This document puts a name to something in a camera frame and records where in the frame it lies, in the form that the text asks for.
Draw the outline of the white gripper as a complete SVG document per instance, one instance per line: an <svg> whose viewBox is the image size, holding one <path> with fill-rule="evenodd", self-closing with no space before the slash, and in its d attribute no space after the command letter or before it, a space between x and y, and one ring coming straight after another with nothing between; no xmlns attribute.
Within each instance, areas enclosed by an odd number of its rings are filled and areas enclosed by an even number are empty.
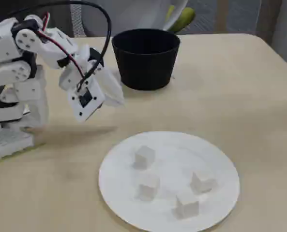
<svg viewBox="0 0 287 232"><path fill-rule="evenodd" d="M77 52L73 54L73 58L83 72L83 76L93 67L100 53L87 44L83 45ZM72 61L65 67L59 78L59 87L65 91L77 86L82 79L77 67ZM98 82L101 89L105 92L104 104L107 106L118 107L124 105L124 96L120 82L113 73L103 68L98 71Z"/></svg>

